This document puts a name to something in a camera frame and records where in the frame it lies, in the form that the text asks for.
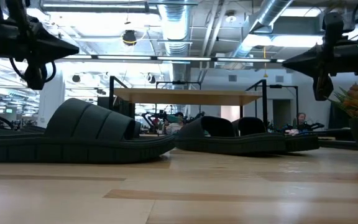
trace dark green slide sandal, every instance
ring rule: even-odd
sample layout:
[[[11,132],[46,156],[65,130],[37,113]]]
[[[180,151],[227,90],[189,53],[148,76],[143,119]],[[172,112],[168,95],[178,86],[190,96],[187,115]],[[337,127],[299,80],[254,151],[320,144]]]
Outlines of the dark green slide sandal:
[[[264,123],[259,118],[246,117],[233,122],[234,131],[240,136],[248,136],[250,134],[274,134],[267,133]],[[318,149],[318,137],[314,134],[304,134],[297,136],[285,136],[286,152],[300,152]]]
[[[174,136],[133,140],[134,131],[132,118],[72,98],[56,110],[43,134],[0,129],[0,162],[122,164],[175,147]]]
[[[187,151],[229,155],[285,152],[285,138],[280,134],[237,136],[230,121],[212,116],[204,116],[182,127],[175,145]]]

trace light wood surface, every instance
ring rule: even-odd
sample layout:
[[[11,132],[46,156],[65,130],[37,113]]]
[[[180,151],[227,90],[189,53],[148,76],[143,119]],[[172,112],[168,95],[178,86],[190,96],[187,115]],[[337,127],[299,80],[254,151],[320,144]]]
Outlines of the light wood surface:
[[[165,90],[115,88],[114,94],[131,103],[179,105],[246,105],[262,97],[261,91]]]
[[[358,224],[358,151],[0,164],[0,224]]]

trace wooden floor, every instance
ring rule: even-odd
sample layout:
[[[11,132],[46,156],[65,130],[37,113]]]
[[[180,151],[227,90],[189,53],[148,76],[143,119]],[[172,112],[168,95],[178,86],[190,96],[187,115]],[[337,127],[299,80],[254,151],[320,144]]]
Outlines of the wooden floor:
[[[0,224],[358,224],[358,152],[0,164]]]

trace robotic arm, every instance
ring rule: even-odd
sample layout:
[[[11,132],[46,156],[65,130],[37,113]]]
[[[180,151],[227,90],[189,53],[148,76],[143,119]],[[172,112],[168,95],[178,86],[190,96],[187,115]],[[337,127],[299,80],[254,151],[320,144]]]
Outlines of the robotic arm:
[[[79,48],[49,34],[35,17],[28,16],[29,0],[5,0],[9,18],[4,20],[0,3],[0,57],[9,58],[15,72],[29,88],[41,90],[56,74],[54,60],[77,54]],[[27,60],[24,74],[14,61]],[[47,77],[45,64],[52,63],[53,72]]]
[[[314,98],[326,100],[333,92],[334,77],[341,72],[358,75],[358,40],[342,36],[344,22],[337,12],[325,15],[323,44],[283,62],[283,67],[304,73],[313,78]]]

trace ceiling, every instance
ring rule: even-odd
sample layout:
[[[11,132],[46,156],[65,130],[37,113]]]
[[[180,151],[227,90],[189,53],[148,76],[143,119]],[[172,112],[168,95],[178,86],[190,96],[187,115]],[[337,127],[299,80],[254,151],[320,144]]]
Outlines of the ceiling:
[[[214,20],[213,29],[218,29],[218,20],[220,13],[227,14],[230,12],[235,20],[229,20],[228,16],[224,16],[220,29],[215,39],[211,55],[224,54],[230,55],[242,43],[244,33],[242,32],[244,21],[247,16],[256,13],[262,1],[226,1],[226,11],[219,12],[222,4],[218,6],[218,13],[211,18],[213,9],[213,0],[196,0],[197,6],[191,8],[189,15],[189,36],[188,42],[189,56],[200,56],[203,49],[204,37],[207,34],[207,26],[210,20]],[[54,3],[73,3],[75,1],[61,0]],[[117,4],[117,1],[108,1],[111,4]],[[95,4],[95,1],[87,0],[86,3]],[[274,28],[274,35],[286,35],[284,30],[288,30],[288,35],[301,32],[299,27],[288,27],[286,22],[306,21],[318,18],[321,11],[332,7],[334,10],[342,12],[344,17],[348,17],[357,0],[351,1],[317,1],[317,0],[295,0],[291,6],[279,18],[277,30]],[[31,16],[38,17],[43,22],[44,27],[53,35],[61,37],[63,40],[75,44],[80,48],[80,54],[87,55],[166,55],[163,22],[157,14],[142,13],[97,13],[97,12],[75,12],[73,8],[71,12],[40,11],[39,9],[28,9],[27,12]],[[127,46],[122,42],[122,34],[125,30],[134,30],[137,42],[134,46]],[[358,34],[358,29],[351,35]],[[310,46],[299,47],[293,44],[284,43],[281,45],[255,46],[251,49],[249,56],[257,58],[290,58],[309,49]],[[17,63],[20,71],[26,69],[25,63]],[[63,71],[67,82],[66,96],[91,98],[98,96],[94,90],[84,90],[83,87],[100,87],[106,88],[109,76],[114,75],[120,78],[130,88],[155,88],[146,80],[147,75],[154,75],[157,80],[170,81],[171,64],[169,63],[109,63],[109,62],[59,62],[58,69]],[[192,64],[192,74],[198,74],[198,64]],[[263,65],[254,64],[247,68],[241,69],[263,68]],[[280,68],[279,65],[273,65],[268,68]],[[219,79],[227,77],[226,72],[220,72],[213,66],[209,67],[208,76],[205,82],[219,83]],[[79,75],[81,81],[73,82],[72,77]],[[8,60],[0,58],[0,86],[25,86],[25,82],[21,80],[12,69]],[[39,92],[27,88],[0,88],[0,98],[15,99],[19,102],[38,103]]]

